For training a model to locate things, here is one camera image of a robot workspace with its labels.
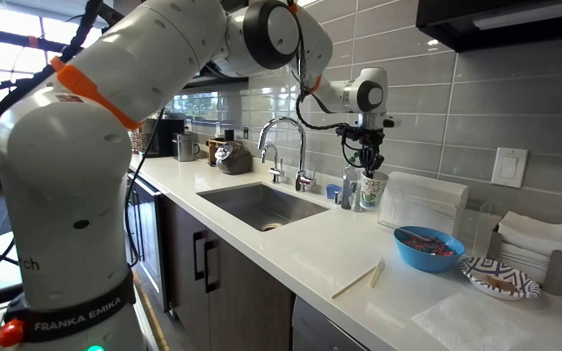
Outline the brown cabinet door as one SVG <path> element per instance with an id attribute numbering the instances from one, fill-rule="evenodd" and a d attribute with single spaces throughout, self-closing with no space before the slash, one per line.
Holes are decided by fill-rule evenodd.
<path id="1" fill-rule="evenodd" d="M 207 241 L 219 240 L 221 270 L 221 286 L 207 294 L 211 351 L 291 351 L 292 291 L 218 234 L 207 234 Z"/>
<path id="2" fill-rule="evenodd" d="M 172 201 L 167 204 L 169 226 L 171 307 L 195 344 L 209 340 L 209 303 L 204 278 L 194 280 L 192 234 L 207 231 L 188 211 Z M 203 265 L 203 246 L 199 258 Z"/>

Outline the steel sink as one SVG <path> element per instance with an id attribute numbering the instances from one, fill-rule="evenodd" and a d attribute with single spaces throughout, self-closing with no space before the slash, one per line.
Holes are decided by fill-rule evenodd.
<path id="1" fill-rule="evenodd" d="M 261 183 L 197 193 L 261 233 L 329 210 Z"/>

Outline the white paper napkin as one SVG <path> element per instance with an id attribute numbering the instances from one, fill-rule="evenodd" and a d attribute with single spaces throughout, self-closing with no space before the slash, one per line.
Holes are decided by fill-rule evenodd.
<path id="1" fill-rule="evenodd" d="M 559 351 L 463 293 L 412 317 L 449 351 Z"/>

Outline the white light switch plate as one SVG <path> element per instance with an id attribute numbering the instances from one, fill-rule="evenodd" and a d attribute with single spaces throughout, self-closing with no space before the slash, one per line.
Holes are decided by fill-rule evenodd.
<path id="1" fill-rule="evenodd" d="M 522 188 L 529 150 L 498 147 L 491 184 Z"/>

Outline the window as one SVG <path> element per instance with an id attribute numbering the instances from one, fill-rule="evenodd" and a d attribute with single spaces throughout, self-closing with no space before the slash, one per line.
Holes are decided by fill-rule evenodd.
<path id="1" fill-rule="evenodd" d="M 59 20 L 0 7 L 0 31 L 7 33 L 69 43 L 75 35 L 78 22 L 76 14 Z M 56 55 L 58 54 L 51 51 L 0 43 L 0 81 L 30 78 Z M 9 91 L 6 89 L 0 91 L 0 100 L 7 93 Z"/>

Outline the tall chrome tap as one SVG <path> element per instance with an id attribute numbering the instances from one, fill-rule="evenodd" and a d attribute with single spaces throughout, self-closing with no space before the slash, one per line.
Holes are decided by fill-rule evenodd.
<path id="1" fill-rule="evenodd" d="M 295 191 L 297 192 L 304 192 L 306 187 L 312 187 L 315 184 L 315 179 L 310 178 L 306 175 L 306 133 L 305 129 L 301 125 L 301 123 L 296 122 L 296 120 L 289 118 L 289 117 L 276 117 L 269 120 L 261 130 L 259 141 L 258 141 L 258 149 L 262 151 L 262 161 L 265 162 L 264 156 L 264 149 L 266 145 L 267 134 L 274 127 L 279 123 L 289 123 L 294 126 L 301 136 L 300 142 L 300 158 L 299 158 L 299 166 L 298 171 L 296 172 L 295 176 Z"/>

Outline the paper cup with green print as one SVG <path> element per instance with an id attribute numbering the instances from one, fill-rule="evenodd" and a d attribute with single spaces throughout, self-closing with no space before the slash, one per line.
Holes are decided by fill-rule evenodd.
<path id="1" fill-rule="evenodd" d="M 366 211 L 376 210 L 381 202 L 384 189 L 389 181 L 388 175 L 363 171 L 361 174 L 361 208 Z"/>

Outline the dishwasher door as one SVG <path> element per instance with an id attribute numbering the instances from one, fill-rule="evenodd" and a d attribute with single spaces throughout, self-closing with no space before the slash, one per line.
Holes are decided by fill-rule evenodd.
<path id="1" fill-rule="evenodd" d="M 369 351 L 300 297 L 295 298 L 292 328 L 292 351 Z"/>

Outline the clear paper towel holder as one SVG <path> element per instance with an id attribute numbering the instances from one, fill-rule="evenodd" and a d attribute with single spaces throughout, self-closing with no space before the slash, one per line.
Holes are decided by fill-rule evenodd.
<path id="1" fill-rule="evenodd" d="M 470 198 L 463 207 L 425 200 L 384 189 L 378 222 L 382 225 L 416 225 L 452 235 L 464 243 L 468 255 L 485 255 L 500 217 L 490 202 Z"/>

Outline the small chrome tap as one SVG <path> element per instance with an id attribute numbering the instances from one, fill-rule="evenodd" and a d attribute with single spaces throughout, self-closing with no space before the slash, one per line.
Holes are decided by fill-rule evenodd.
<path id="1" fill-rule="evenodd" d="M 279 159 L 278 149 L 272 142 L 266 143 L 261 151 L 261 162 L 263 164 L 267 161 L 269 154 L 272 154 L 274 166 L 268 169 L 268 173 L 272 175 L 272 183 L 279 184 L 281 177 L 284 175 L 282 158 Z"/>

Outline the dark upper cabinet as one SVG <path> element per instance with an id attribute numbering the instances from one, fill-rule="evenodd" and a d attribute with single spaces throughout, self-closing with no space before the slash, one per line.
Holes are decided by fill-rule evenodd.
<path id="1" fill-rule="evenodd" d="M 419 0 L 416 27 L 457 53 L 562 39 L 562 0 Z"/>

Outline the clear soap bottle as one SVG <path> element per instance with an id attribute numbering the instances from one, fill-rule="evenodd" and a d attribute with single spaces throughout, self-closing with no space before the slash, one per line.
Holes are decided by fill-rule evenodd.
<path id="1" fill-rule="evenodd" d="M 341 208 L 346 210 L 352 210 L 355 213 L 361 213 L 363 209 L 361 208 L 361 169 L 353 167 L 357 158 L 359 157 L 359 151 L 355 152 L 352 157 L 350 157 L 350 163 L 347 163 L 343 170 L 343 185 L 341 194 Z"/>

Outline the steel canister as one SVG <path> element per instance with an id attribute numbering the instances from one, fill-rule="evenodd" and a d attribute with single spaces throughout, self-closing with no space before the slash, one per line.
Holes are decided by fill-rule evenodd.
<path id="1" fill-rule="evenodd" d="M 194 142 L 192 132 L 173 133 L 173 157 L 178 162 L 191 162 L 196 160 L 200 147 Z"/>

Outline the black coffee machine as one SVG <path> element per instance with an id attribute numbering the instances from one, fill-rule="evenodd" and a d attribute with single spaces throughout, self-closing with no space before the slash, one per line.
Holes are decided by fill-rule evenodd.
<path id="1" fill-rule="evenodd" d="M 142 153 L 147 153 L 149 157 L 172 157 L 174 134 L 183 132 L 183 118 L 148 118 L 140 130 Z"/>

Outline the brown tilted jar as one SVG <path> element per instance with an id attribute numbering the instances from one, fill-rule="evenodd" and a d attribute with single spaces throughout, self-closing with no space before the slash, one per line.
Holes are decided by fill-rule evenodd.
<path id="1" fill-rule="evenodd" d="M 239 175 L 249 173 L 253 157 L 249 149 L 239 142 L 225 142 L 214 153 L 216 167 L 221 173 Z"/>

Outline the blue bowl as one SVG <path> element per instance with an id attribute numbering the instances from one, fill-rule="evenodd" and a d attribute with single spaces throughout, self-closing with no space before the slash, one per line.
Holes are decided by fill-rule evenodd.
<path id="1" fill-rule="evenodd" d="M 416 269 L 428 273 L 443 273 L 451 269 L 465 253 L 464 244 L 452 235 L 416 225 L 402 228 L 434 240 L 423 242 L 394 230 L 393 235 L 403 261 Z"/>

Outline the patterned paper plate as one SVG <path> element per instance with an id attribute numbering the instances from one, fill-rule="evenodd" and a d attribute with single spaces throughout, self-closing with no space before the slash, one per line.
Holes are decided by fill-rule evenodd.
<path id="1" fill-rule="evenodd" d="M 520 300 L 541 295 L 540 285 L 528 274 L 490 258 L 463 258 L 459 269 L 474 287 L 491 297 Z"/>

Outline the stack of white napkins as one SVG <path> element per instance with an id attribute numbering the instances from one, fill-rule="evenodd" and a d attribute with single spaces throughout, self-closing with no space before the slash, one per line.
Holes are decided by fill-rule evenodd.
<path id="1" fill-rule="evenodd" d="M 514 212 L 497 225 L 501 244 L 497 259 L 543 284 L 551 254 L 562 252 L 562 224 L 550 224 Z"/>

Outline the wooden stir stick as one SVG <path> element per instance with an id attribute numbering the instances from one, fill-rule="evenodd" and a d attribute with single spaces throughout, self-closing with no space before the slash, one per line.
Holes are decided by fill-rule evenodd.
<path id="1" fill-rule="evenodd" d="M 345 293 L 346 291 L 348 291 L 348 289 L 352 288 L 353 285 L 355 285 L 356 283 L 360 282 L 361 280 L 363 280 L 364 278 L 368 277 L 370 274 L 373 273 L 373 271 L 377 268 L 377 266 L 375 265 L 374 267 L 368 269 L 368 271 L 366 271 L 365 273 L 361 274 L 359 277 L 355 278 L 354 280 L 352 280 L 352 282 L 349 282 L 348 284 L 346 284 L 344 287 L 342 287 L 341 289 L 339 289 L 339 291 L 333 293 L 331 295 L 331 299 L 335 299 L 337 297 L 339 297 L 341 294 Z"/>

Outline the stack of paper towels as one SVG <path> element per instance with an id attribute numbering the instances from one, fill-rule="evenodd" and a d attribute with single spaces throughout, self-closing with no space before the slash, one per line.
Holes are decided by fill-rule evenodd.
<path id="1" fill-rule="evenodd" d="M 386 189 L 453 207 L 465 206 L 470 191 L 469 186 L 460 183 L 399 172 L 389 175 Z"/>

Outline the spoon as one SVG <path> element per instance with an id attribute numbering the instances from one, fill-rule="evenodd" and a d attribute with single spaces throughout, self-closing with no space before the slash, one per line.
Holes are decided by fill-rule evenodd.
<path id="1" fill-rule="evenodd" d="M 415 238 L 417 238 L 417 240 L 421 240 L 421 241 L 423 241 L 423 242 L 432 242 L 432 241 L 434 241 L 433 238 L 430 238 L 430 237 L 422 237 L 421 235 L 416 234 L 416 233 L 413 233 L 412 231 L 406 230 L 406 229 L 404 229 L 404 228 L 402 228 L 402 227 L 398 227 L 398 228 L 396 228 L 396 230 L 397 230 L 397 231 L 400 231 L 401 233 L 404 233 L 404 234 L 406 234 L 406 235 L 408 235 L 408 236 L 410 236 L 410 237 L 415 237 Z"/>

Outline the undercounter fridge door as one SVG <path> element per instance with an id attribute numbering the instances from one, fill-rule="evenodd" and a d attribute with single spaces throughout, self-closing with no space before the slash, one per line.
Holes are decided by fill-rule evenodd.
<path id="1" fill-rule="evenodd" d="M 166 287 L 164 227 L 166 197 L 142 177 L 127 174 L 127 186 L 131 188 L 127 213 L 129 228 L 139 258 L 137 271 L 150 293 L 153 293 L 162 311 L 170 310 L 168 288 Z"/>

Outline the patterned cup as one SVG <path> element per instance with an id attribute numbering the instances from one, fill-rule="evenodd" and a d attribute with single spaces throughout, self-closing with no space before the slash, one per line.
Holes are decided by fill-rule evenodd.
<path id="1" fill-rule="evenodd" d="M 139 131 L 130 131 L 129 133 L 132 144 L 132 152 L 135 154 L 145 153 L 149 146 L 149 134 L 140 133 Z"/>

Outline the wooden box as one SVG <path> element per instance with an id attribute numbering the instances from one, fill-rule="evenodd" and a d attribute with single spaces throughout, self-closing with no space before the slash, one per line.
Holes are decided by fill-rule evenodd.
<path id="1" fill-rule="evenodd" d="M 208 161 L 211 167 L 216 167 L 216 151 L 219 147 L 226 143 L 225 140 L 217 140 L 217 138 L 210 138 L 205 145 L 208 148 Z"/>

